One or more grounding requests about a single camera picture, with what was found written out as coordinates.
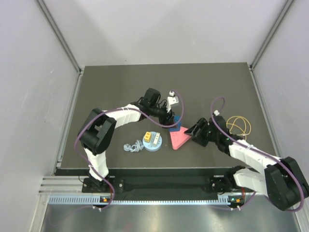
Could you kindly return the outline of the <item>blue cube plug adapter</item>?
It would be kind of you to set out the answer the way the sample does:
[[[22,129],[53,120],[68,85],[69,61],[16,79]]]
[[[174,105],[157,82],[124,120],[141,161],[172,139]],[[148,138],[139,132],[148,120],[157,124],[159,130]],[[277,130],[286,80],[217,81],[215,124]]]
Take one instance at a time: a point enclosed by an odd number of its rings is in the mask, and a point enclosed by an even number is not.
[[[175,115],[174,116],[174,123],[176,123],[175,126],[173,126],[172,128],[169,128],[169,132],[178,132],[181,129],[181,121],[180,121],[180,116]]]

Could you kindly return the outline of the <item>pink triangular power strip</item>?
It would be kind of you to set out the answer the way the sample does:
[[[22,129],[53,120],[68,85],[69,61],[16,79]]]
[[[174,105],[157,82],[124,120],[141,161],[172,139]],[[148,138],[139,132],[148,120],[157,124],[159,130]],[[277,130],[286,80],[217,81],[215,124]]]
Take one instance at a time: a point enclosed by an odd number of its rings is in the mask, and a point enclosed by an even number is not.
[[[179,131],[171,131],[169,133],[173,150],[178,150],[182,145],[191,139],[190,135],[184,133],[186,130],[188,130],[188,128],[180,127]]]

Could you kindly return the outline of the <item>white square charger plug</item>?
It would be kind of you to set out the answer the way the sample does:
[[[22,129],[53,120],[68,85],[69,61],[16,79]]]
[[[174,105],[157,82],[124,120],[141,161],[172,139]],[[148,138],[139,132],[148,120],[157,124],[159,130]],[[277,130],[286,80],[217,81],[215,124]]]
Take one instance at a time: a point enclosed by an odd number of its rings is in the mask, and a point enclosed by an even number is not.
[[[155,132],[153,134],[153,145],[154,146],[159,146],[160,144],[160,141],[161,141],[161,135],[159,132]]]

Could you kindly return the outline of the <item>yellow plug adapter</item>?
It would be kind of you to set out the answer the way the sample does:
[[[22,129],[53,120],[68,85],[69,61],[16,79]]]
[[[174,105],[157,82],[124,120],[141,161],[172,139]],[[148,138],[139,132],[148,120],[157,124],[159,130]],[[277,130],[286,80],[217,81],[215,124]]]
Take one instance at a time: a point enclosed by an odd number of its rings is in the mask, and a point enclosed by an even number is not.
[[[146,143],[149,143],[151,141],[152,133],[150,131],[147,131],[143,137],[144,141]]]

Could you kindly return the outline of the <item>light blue round socket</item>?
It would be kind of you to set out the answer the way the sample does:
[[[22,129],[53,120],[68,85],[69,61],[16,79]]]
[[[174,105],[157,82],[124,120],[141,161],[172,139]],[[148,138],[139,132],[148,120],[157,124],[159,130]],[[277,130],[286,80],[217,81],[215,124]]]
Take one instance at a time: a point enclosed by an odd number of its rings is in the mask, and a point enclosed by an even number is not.
[[[162,145],[162,137],[159,132],[148,131],[142,140],[144,149],[150,152],[158,151]]]

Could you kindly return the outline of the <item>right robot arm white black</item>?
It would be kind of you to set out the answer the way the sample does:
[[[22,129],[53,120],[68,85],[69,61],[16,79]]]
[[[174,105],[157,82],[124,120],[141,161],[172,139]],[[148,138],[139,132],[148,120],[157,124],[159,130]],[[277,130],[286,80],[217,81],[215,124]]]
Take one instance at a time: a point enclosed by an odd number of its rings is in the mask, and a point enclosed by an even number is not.
[[[302,205],[308,198],[309,185],[295,159],[281,159],[259,150],[232,134],[222,116],[213,115],[209,120],[200,118],[184,133],[203,147],[215,143],[221,152],[246,164],[230,168],[222,183],[213,181],[215,191],[251,189],[263,194],[281,211]]]

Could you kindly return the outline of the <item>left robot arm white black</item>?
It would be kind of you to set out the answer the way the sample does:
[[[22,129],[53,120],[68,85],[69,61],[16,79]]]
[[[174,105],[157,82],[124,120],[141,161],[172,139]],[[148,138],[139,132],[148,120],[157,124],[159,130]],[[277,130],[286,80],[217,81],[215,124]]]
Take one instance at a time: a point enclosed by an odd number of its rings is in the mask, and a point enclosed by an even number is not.
[[[169,96],[161,102],[160,99],[160,92],[149,88],[144,96],[124,107],[106,111],[95,108],[90,112],[78,133],[77,141],[80,141],[87,155],[89,182],[98,191],[106,191],[110,184],[106,177],[109,174],[106,150],[116,128],[150,117],[157,118],[157,125],[163,128],[176,125],[172,106],[179,103],[179,98],[175,91],[170,91]]]

